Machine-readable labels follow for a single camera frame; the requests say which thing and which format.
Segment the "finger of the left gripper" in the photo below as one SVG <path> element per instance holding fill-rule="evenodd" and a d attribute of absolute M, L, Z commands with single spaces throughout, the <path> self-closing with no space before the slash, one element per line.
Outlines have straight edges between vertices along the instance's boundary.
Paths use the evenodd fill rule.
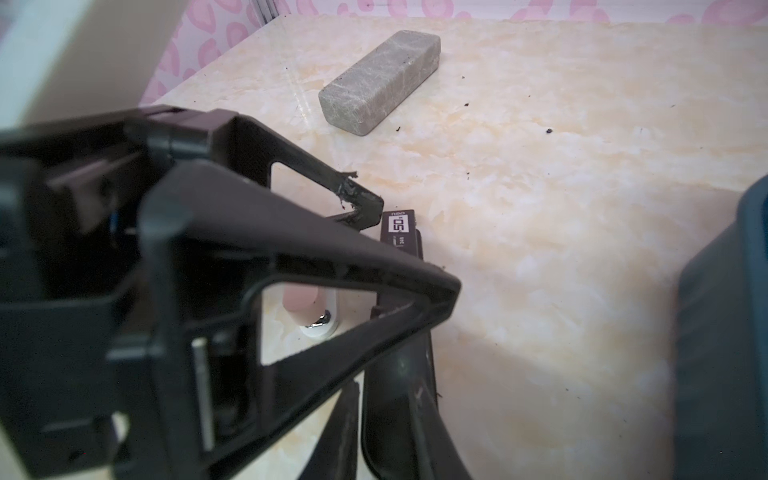
<path fill-rule="evenodd" d="M 151 371 L 170 479 L 230 479 L 376 359 L 448 319 L 461 284 L 220 165 L 175 166 L 143 198 L 149 309 L 111 361 Z M 270 365 L 260 300 L 282 283 L 367 290 L 405 305 Z"/>
<path fill-rule="evenodd" d="M 331 219 L 357 231 L 377 225 L 384 200 L 359 185 L 355 172 L 338 171 L 256 119 L 234 111 L 171 108 L 149 116 L 150 157 L 165 168 L 204 159 L 269 189 L 280 164 L 351 205 Z"/>

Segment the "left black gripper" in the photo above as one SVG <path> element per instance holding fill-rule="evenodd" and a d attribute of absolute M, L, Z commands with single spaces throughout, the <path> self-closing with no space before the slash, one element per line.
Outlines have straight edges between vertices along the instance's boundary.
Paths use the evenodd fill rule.
<path fill-rule="evenodd" d="M 168 106 L 1 133 L 1 423 L 34 478 L 173 469 L 145 361 L 108 357 L 149 305 L 136 239 L 159 179 L 145 124 Z"/>

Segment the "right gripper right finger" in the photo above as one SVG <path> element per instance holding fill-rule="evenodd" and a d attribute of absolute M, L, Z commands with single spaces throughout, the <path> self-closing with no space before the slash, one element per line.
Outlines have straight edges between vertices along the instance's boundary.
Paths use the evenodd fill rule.
<path fill-rule="evenodd" d="M 424 383 L 414 383 L 408 400 L 419 478 L 469 480 L 471 475 L 452 442 L 428 387 Z"/>

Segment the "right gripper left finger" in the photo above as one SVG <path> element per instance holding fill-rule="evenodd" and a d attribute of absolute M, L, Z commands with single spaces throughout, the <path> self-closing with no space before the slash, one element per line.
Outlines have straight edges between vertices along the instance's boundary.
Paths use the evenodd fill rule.
<path fill-rule="evenodd" d="M 359 384 L 342 389 L 299 478 L 355 480 L 358 458 Z"/>

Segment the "black stapler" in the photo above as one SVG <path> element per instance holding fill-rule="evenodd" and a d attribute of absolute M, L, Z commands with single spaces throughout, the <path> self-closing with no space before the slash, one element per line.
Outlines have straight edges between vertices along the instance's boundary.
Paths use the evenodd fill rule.
<path fill-rule="evenodd" d="M 384 212 L 380 241 L 423 259 L 422 237 L 414 210 Z M 379 293 L 370 317 L 373 319 L 406 303 L 400 297 Z M 419 479 L 408 395 L 413 384 L 420 380 L 435 393 L 429 332 L 412 337 L 365 370 L 361 447 L 366 464 L 377 479 Z"/>

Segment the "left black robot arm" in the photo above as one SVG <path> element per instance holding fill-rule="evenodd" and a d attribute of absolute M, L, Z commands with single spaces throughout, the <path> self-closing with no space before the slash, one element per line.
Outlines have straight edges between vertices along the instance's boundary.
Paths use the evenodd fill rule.
<path fill-rule="evenodd" d="M 461 284 L 352 172 L 230 110 L 140 107 L 183 1 L 9 1 L 1 424 L 34 479 L 464 479 L 430 332 Z"/>

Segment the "grey stone block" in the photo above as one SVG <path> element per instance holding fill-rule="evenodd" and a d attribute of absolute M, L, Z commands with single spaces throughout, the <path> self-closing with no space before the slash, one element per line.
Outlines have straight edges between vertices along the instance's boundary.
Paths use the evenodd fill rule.
<path fill-rule="evenodd" d="M 365 136 L 439 67 L 441 38 L 400 30 L 340 74 L 318 94 L 326 121 Z"/>

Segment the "teal plastic tray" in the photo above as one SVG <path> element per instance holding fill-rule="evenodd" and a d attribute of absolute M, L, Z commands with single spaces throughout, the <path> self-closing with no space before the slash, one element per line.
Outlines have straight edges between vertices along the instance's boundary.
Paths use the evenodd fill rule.
<path fill-rule="evenodd" d="M 765 178 L 683 269 L 676 323 L 674 478 L 766 478 Z"/>

